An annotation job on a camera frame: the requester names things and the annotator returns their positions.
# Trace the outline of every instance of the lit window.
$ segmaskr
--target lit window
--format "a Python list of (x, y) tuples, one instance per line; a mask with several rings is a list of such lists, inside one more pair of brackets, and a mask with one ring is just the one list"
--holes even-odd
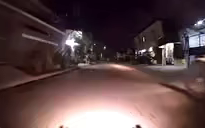
[(142, 37), (142, 42), (146, 42), (146, 38), (144, 36)]

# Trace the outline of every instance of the street light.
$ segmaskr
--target street light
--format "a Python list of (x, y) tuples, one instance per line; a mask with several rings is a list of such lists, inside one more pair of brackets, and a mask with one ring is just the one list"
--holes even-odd
[(195, 26), (203, 25), (203, 23), (204, 23), (204, 20), (199, 20), (199, 21), (195, 24)]
[(78, 46), (78, 43), (75, 43), (75, 41), (73, 39), (71, 40), (66, 40), (65, 44), (67, 44), (68, 46), (71, 47), (72, 51), (74, 51), (74, 47)]

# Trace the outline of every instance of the wall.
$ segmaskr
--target wall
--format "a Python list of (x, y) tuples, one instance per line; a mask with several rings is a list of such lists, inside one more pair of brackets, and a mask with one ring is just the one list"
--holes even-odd
[(23, 16), (8, 8), (0, 6), (0, 62), (8, 62), (14, 66), (30, 67), (33, 53), (40, 54), (38, 61), (44, 68), (52, 68), (54, 50), (56, 47), (50, 44), (25, 39), (26, 33), (34, 37), (61, 43), (62, 35), (47, 27)]

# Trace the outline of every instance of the bright light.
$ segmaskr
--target bright light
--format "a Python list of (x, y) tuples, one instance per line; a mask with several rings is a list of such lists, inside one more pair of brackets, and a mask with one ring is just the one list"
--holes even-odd
[(133, 70), (135, 70), (134, 68), (123, 66), (123, 65), (118, 65), (118, 64), (112, 64), (111, 67), (114, 67), (114, 68), (122, 70), (122, 71), (133, 71)]
[(136, 121), (129, 116), (113, 111), (86, 112), (64, 122), (67, 128), (132, 128)]
[(74, 39), (66, 40), (65, 44), (71, 47), (71, 49), (74, 51), (74, 47), (78, 46), (78, 43), (75, 43)]
[(146, 52), (146, 49), (140, 50), (139, 52), (144, 53)]
[(199, 20), (199, 21), (195, 24), (195, 26), (200, 26), (200, 25), (202, 25), (203, 23), (204, 23), (203, 20)]
[(150, 47), (150, 48), (149, 48), (149, 52), (152, 52), (152, 51), (153, 51), (153, 47)]

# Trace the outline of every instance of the asphalt road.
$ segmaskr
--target asphalt road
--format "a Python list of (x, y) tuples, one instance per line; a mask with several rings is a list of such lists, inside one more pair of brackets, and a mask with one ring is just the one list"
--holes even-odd
[(0, 92), (2, 128), (189, 128), (194, 102), (139, 70), (82, 69)]

